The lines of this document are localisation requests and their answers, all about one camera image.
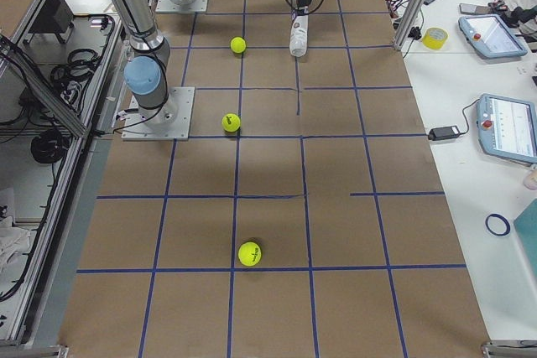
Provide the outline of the clear tennis ball can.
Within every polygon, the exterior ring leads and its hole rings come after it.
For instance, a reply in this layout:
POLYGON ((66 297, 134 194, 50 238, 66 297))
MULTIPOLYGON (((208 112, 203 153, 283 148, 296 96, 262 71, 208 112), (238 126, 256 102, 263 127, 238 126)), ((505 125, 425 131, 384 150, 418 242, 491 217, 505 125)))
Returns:
POLYGON ((306 54, 308 44, 308 15, 296 15, 291 23, 289 52, 296 58, 306 54))

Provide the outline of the tennis ball front centre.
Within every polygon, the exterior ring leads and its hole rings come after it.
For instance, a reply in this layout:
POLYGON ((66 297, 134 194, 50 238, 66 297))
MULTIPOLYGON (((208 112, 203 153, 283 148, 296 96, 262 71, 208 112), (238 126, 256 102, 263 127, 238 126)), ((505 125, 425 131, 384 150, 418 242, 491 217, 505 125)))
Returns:
POLYGON ((247 43, 242 37, 233 37, 230 41, 230 49, 234 54, 242 54, 247 48, 247 43))

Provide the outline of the tennis ball near base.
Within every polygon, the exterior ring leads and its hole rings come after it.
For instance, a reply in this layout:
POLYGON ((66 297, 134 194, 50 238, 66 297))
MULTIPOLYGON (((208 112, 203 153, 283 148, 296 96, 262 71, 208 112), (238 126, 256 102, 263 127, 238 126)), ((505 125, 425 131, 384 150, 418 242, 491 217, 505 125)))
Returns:
POLYGON ((227 113, 222 118, 222 128, 225 132, 237 132, 241 127, 240 116, 234 113, 227 113))

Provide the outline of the tennis ball far right side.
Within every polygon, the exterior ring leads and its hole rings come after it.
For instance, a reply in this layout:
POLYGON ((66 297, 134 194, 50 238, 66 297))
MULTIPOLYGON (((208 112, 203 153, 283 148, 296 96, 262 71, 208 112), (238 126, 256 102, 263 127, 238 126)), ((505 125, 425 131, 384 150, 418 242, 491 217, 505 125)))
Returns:
POLYGON ((255 241, 246 241, 238 249, 239 262, 245 267, 259 264, 262 258, 260 245, 255 241))

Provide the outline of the yellow tape roll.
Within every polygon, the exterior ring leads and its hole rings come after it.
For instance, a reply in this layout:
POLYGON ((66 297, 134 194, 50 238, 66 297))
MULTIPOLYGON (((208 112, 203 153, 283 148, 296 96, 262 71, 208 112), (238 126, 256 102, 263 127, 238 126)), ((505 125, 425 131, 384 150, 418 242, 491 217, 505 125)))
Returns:
POLYGON ((439 50, 443 47, 447 39, 448 33, 444 29, 431 27, 425 31, 422 44, 428 49, 439 50))

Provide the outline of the black smartphone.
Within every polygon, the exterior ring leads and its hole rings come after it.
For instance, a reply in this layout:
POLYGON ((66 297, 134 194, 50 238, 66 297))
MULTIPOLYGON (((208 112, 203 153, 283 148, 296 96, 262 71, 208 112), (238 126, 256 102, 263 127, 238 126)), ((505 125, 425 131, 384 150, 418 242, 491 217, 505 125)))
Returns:
POLYGON ((465 15, 486 15, 490 14, 491 8, 489 6, 480 6, 470 3, 460 3, 459 11, 465 15))

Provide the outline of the grey teach pendant far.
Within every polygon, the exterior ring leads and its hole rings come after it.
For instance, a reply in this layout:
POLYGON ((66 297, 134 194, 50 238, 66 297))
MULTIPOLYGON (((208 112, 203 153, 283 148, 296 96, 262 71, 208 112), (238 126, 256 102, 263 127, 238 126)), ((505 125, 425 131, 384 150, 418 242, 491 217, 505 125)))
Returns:
POLYGON ((467 42, 485 59, 524 56, 527 49, 496 14, 462 16, 458 27, 467 42))

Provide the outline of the grey teach pendant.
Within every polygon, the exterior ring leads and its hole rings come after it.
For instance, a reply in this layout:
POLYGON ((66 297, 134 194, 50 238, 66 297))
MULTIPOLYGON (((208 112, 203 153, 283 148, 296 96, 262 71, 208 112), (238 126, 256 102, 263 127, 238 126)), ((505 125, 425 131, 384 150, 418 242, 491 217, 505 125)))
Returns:
POLYGON ((477 103, 477 136, 484 153, 536 164, 536 108, 530 101, 482 94, 477 103))
POLYGON ((467 42, 485 59, 524 56, 527 49, 496 14, 462 16, 458 27, 467 42))

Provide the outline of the small black adapter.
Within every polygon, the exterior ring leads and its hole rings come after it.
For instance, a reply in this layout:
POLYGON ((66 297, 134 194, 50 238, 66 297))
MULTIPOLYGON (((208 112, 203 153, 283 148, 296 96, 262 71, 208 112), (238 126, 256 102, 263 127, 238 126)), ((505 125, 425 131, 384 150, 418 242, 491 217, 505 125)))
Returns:
POLYGON ((461 131, 457 126, 433 127, 427 134, 430 141, 452 140, 460 136, 461 131))

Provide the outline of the grey teach pendant near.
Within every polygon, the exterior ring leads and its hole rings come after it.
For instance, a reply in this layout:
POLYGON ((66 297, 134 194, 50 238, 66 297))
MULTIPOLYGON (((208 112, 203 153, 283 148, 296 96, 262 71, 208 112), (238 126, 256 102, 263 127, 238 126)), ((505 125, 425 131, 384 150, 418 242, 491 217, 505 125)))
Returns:
POLYGON ((536 164, 536 108, 530 101, 482 94, 477 103, 477 136, 484 153, 536 164))

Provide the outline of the white crumpled cloth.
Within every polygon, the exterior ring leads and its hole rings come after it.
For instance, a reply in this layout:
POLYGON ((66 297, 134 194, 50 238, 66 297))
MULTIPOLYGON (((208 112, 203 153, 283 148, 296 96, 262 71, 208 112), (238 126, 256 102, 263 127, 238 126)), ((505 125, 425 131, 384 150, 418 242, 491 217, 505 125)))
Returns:
POLYGON ((13 188, 1 190, 1 271, 28 252, 30 230, 16 226, 13 188))

